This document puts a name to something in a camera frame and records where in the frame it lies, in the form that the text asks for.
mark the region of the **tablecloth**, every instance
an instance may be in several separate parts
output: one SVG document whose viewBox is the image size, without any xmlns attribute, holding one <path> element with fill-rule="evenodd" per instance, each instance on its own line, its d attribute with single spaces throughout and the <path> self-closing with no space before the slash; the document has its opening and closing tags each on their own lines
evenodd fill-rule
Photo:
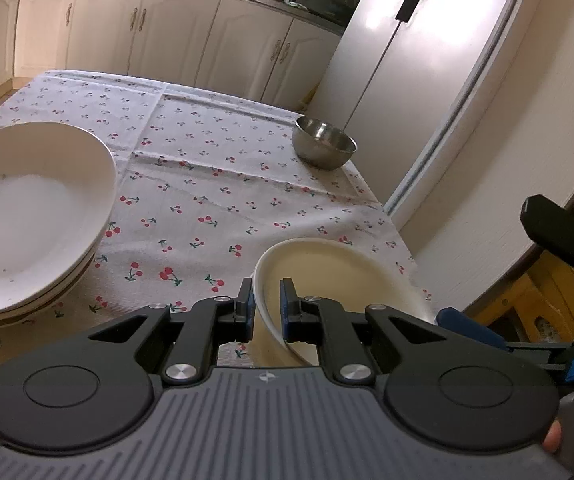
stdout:
<svg viewBox="0 0 574 480">
<path fill-rule="evenodd" d="M 296 117 L 87 72 L 46 72 L 16 92 L 0 107 L 0 128 L 57 121 L 93 132 L 113 153 L 119 192 L 90 269 L 56 305 L 0 328 L 0 363 L 145 304 L 184 311 L 235 296 L 262 253 L 288 238 L 337 240 L 412 274 L 414 261 L 353 164 L 323 172 L 296 157 Z M 243 344 L 221 348 L 219 362 L 251 365 Z"/>
</svg>

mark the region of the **ceramic plate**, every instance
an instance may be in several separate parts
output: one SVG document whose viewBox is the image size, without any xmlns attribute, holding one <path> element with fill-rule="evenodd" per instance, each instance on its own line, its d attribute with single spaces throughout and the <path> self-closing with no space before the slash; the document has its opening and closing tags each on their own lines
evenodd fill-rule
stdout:
<svg viewBox="0 0 574 480">
<path fill-rule="evenodd" d="M 409 280 L 364 254 L 331 240 L 296 238 L 274 245 L 254 270 L 256 307 L 273 338 L 308 364 L 318 364 L 314 345 L 282 339 L 280 280 L 291 278 L 299 296 L 321 296 L 342 303 L 345 310 L 364 312 L 372 303 L 388 304 L 432 322 L 419 291 Z"/>
<path fill-rule="evenodd" d="M 0 312 L 0 320 L 17 317 L 20 314 L 25 314 L 27 312 L 34 312 L 37 308 L 42 308 L 43 306 L 53 304 L 55 301 L 59 300 L 64 292 L 68 292 L 71 286 L 75 285 L 80 278 L 82 278 L 84 272 L 89 268 L 89 265 L 96 255 L 96 249 L 98 248 L 101 239 L 102 238 L 100 237 L 96 240 L 94 246 L 89 250 L 89 252 L 84 255 L 74 269 L 71 270 L 67 276 L 64 276 L 60 282 L 56 283 L 49 290 L 46 290 L 45 293 L 41 294 L 33 301 L 27 301 L 21 306 Z"/>
<path fill-rule="evenodd" d="M 67 294 L 78 282 L 82 279 L 86 270 L 91 265 L 94 260 L 95 253 L 84 262 L 81 262 L 80 266 L 76 267 L 73 276 L 68 277 L 67 280 L 63 280 L 55 288 L 50 290 L 44 295 L 44 301 L 36 301 L 22 306 L 20 308 L 15 308 L 13 310 L 8 310 L 0 314 L 0 327 L 10 326 L 22 322 L 29 316 L 33 316 L 38 312 L 45 310 L 48 306 L 53 305 L 57 301 L 61 300 L 65 294 Z"/>
<path fill-rule="evenodd" d="M 108 221 L 116 169 L 91 133 L 60 123 L 0 129 L 0 312 L 53 288 Z"/>
</svg>

